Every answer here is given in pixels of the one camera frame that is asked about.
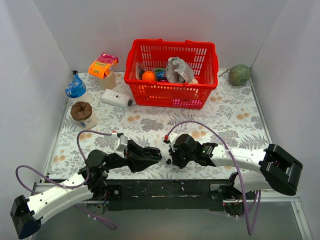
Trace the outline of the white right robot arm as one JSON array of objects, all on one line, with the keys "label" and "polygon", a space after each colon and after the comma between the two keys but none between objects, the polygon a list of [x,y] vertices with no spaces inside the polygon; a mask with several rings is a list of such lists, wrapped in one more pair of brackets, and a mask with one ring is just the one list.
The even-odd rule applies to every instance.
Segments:
[{"label": "white right robot arm", "polygon": [[247,173],[233,173],[225,187],[227,195],[237,199],[243,193],[272,189],[280,194],[297,193],[303,164],[277,144],[266,149],[226,149],[216,143],[199,143],[189,134],[170,133],[164,137],[169,145],[172,164],[184,168],[189,162],[201,166],[238,167]]}]

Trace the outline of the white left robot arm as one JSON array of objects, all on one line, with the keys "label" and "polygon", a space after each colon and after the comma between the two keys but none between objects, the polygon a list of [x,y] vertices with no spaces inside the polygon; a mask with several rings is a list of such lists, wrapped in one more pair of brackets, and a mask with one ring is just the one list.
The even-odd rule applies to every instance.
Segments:
[{"label": "white left robot arm", "polygon": [[129,167],[133,173],[141,172],[161,158],[158,148],[141,147],[133,140],[120,147],[119,152],[92,150],[85,160],[85,167],[69,179],[44,192],[14,199],[10,216],[18,239],[32,236],[47,220],[82,201],[108,201],[114,195],[114,190],[106,183],[110,170]]}]

